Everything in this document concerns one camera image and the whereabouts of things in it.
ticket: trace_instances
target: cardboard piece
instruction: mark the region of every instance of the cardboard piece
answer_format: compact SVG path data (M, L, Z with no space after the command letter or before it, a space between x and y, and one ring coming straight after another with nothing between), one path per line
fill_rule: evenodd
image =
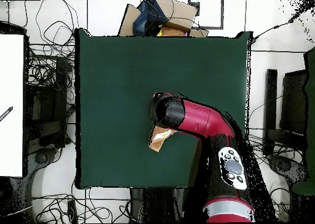
M189 36L193 38L205 38L208 36L208 31L207 30L191 30Z
M161 128L158 126L153 127L151 139L149 139L149 147L154 151L159 151L164 143L164 140L169 138L176 130Z
M190 31L197 14L195 7L175 0L156 0L156 2L167 18L172 17L163 26L176 28L184 32Z
M162 26L162 36L185 36L185 32L182 30L177 30L176 28L168 28L167 26Z
M141 12L133 5L128 4L126 7L124 18L122 19L121 28L118 36L133 36L134 35L134 21L140 16Z

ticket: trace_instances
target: white panel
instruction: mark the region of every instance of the white panel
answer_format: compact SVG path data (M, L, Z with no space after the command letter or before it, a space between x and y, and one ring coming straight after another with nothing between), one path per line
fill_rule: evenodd
M209 30L208 36L235 38L244 25L245 0L224 0L223 30Z
M221 26L221 0L191 0L191 2L200 2L199 16L194 21L200 26Z
M7 21L7 2L0 1L0 20Z
M27 1L26 11L28 15L28 23L25 27L27 29L27 35L30 37L30 43L47 43L47 39L53 41L56 32L61 26L65 26L62 22L66 23L70 29L86 28L87 24L87 1L67 1L67 3L75 9L78 15L78 20L75 11L70 8L72 13L73 23L71 20L71 14L66 4L61 1ZM26 24L26 14L24 1L11 1L10 2L10 22L19 26ZM44 38L45 30L51 26ZM71 31L64 27L61 27L58 34L55 37L54 42L63 44L71 36Z
M127 4L138 7L141 0L89 1L88 30L92 36L117 36Z
M22 176L23 65L22 35L0 34L0 176Z
M295 13L291 0L247 0L246 30L253 31L254 37L262 32L286 23ZM306 52L315 44L314 16L308 11L301 15L301 21L282 26L262 35L253 44L256 50L280 50Z

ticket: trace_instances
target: black cable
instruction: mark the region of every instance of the black cable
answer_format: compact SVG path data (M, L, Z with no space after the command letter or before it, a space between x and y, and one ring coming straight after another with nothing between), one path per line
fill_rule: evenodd
M22 28L26 27L27 23L28 23L28 16L27 16L27 11L26 11L26 2L27 1L24 1L24 8L25 8L25 16L26 16L26 23L24 26L22 26Z
M172 15L171 15L170 17L162 17L162 16L159 16L159 15L158 15L158 11L157 11L156 9L155 9L155 11L157 12L157 15L153 15L153 14L152 14L151 12L149 12L146 8L145 8L145 10L147 11L147 13L149 13L150 15L156 17L157 19L158 19L158 18L166 18L165 22L166 22L166 21L169 21L169 20L171 20L171 19L189 20L189 21L193 22L194 24L196 24L200 29L204 30L204 28L203 28L201 25L199 25L198 23L196 23L194 20L191 20L191 19L188 19L188 18L173 17L173 12L172 12Z
M165 21L164 21L164 23L165 22L167 22L168 20L170 20L172 17L173 17L173 14L174 14L174 9L175 9L175 6L174 6L174 1L173 0L171 0L172 1L172 4L173 4L173 8L172 8L172 15L170 16L170 18L169 19L166 19ZM149 27L146 29L146 32L147 31L149 31L150 30L150 28L156 23L156 21L158 20L158 18L159 18L159 12L156 10L156 8L152 5L152 3L149 1L149 0L147 0L147 1L145 1L145 0L143 0L143 2L146 2L147 4L149 4L153 9L154 9L154 11L156 12L156 19L154 20L154 22L152 22L150 25L149 25Z
M285 25L287 25L287 24L289 24L289 23L291 23L291 22L286 22L286 23L283 23L283 24L281 24L281 25L276 25L276 26L274 26L274 27L272 27L272 28L270 28L270 29L268 29L268 30L262 32L262 34L259 34L258 36L256 36L256 37L253 38L252 44L255 43L256 40L257 40L260 36L264 35L265 33L269 32L270 30L275 30L275 29L280 28L281 26L285 26Z
M257 109L261 108L262 106L264 106L264 105L267 104L267 103L268 103L268 101L265 102L264 104L260 105L259 107L255 108L255 109L251 112L251 114L250 114L250 116L249 116L249 119L252 117L253 112L255 112Z
M287 190L287 189L285 189L285 188L279 187L279 188L273 189L273 190L270 192L270 196L271 196L275 191L277 191L277 190L286 191L288 194L291 194L291 192L290 192L289 190Z
M68 124L68 123L67 123L67 124ZM70 138L70 136L68 135L68 133L66 133L66 135L68 136L68 138L70 139L70 141L72 141L72 139ZM75 142L72 141L72 143L73 143L74 145L76 145Z

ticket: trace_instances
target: white tile floor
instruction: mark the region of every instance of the white tile floor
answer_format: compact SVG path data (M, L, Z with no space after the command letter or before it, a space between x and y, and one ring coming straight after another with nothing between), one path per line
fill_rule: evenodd
M293 7L289 4L290 0L225 0L224 4L224 29L223 30L210 30L209 36L227 36L235 37L241 31L253 31L256 36L268 28L281 23L285 23L293 14ZM74 27L87 28L93 36L108 36L117 35L122 16L127 3L138 6L140 0L93 0L93 1L67 1L72 8L78 13L78 20L73 9L71 9L72 17L74 19ZM202 8L206 9L207 6L202 7L202 3L211 3L211 0L201 1ZM49 25L58 20L65 22L72 28L71 14L62 1L27 1L26 2L28 24L28 36L30 36L30 43L45 43L41 39L43 32ZM17 25L25 25L26 15L24 9L24 1L11 1L10 11L6 3L0 2L0 20L9 21ZM268 68L278 70L278 95L282 94L282 78L286 72L302 70L305 68L303 61L303 52L310 50L314 47L310 38L315 39L315 23L309 13L302 16L302 22L296 21L290 25L280 27L277 30L272 30L262 36L252 46L252 59L251 59L251 94L250 94L250 112L264 102L264 83L265 73ZM57 23L52 29L47 32L46 36L52 38L58 30L61 23ZM306 35L304 29L313 31ZM69 31L60 29L57 42L63 43L69 36ZM277 108L277 125L279 125L281 98L278 101ZM254 112L250 119L250 127L262 128L263 121L263 108ZM72 139L75 139L74 126L68 126L68 134ZM251 131L251 134L261 137L261 131ZM76 150L73 144L68 145L62 153L58 162L51 164L49 167L40 170L34 179L33 193L35 197L44 195L71 193L71 184L75 176L75 157ZM270 191L274 188L284 186L287 188L285 180L268 168L265 163L262 163L261 170L267 189ZM82 199L84 203L84 191L74 188L74 195ZM125 205L125 201L108 201L104 199L129 199L129 190L127 188L92 188L91 198L96 207L107 207L116 218L120 215L119 206ZM273 196L276 202L287 202L288 195L286 192L279 191ZM34 213L38 214L42 209L48 205L48 200L35 200ZM83 206L78 205L78 214L84 212ZM102 218L108 216L108 212L103 210L100 213ZM43 220L51 219L51 216L44 214ZM99 221L92 217L87 222L98 223ZM117 222L128 222L128 219L123 216Z

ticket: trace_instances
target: green mat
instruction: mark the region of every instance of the green mat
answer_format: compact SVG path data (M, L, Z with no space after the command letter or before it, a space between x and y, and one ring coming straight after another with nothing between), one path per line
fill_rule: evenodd
M176 133L159 153L151 150L150 99L180 92L227 111L244 131L250 35L91 37L76 30L76 186L188 186L197 139Z

